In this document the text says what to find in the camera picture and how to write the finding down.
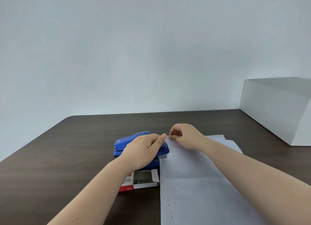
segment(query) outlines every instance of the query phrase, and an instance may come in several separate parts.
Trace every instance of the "wooden table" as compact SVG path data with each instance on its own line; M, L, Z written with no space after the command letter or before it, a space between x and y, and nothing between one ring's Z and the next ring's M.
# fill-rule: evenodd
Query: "wooden table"
M175 123L223 134L245 155L311 184L311 148L289 147L240 110L72 116L0 162L0 224L47 224L114 159L116 139L168 134ZM160 224L160 188L119 193L105 224Z

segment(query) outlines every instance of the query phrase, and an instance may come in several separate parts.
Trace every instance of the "sheet of paper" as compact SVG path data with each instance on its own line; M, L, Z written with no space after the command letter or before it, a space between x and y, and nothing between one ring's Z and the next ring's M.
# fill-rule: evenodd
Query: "sheet of paper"
M222 135L208 137L239 149ZM265 224L205 154L168 137L166 143L170 152L160 160L162 225Z

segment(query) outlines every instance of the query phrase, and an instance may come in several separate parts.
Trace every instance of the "white box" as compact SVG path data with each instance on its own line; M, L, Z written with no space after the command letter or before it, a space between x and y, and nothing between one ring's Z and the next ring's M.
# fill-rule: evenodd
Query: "white box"
M134 171L122 183L119 191L157 186L160 182L157 169Z
M240 109L291 146L311 146L311 79L248 79Z

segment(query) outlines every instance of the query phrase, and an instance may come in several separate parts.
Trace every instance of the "person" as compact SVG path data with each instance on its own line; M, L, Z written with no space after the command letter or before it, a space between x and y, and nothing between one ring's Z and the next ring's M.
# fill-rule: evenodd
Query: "person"
M102 225L126 176L149 164L165 138L135 138L48 225ZM269 224L311 224L311 186L204 137L192 125L174 125L169 138L206 154Z

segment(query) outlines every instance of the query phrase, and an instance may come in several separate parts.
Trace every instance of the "stapler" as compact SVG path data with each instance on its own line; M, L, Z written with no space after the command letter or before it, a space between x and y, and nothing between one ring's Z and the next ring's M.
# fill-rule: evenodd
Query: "stapler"
M132 140L134 140L136 137L142 136L142 135L147 135L147 134L150 134L150 132L149 131L140 132L140 133L136 133L132 136L127 136L127 137L116 140L115 141L114 156L121 155L124 148L126 147L126 145L129 144L130 142L132 142ZM166 144L166 142L164 142L162 144L162 146L160 147L158 153L156 154L154 160L152 160L150 164L148 164L146 167L144 167L140 170L150 170L150 169L158 168L160 166L160 159L167 158L168 153L169 153L169 147Z

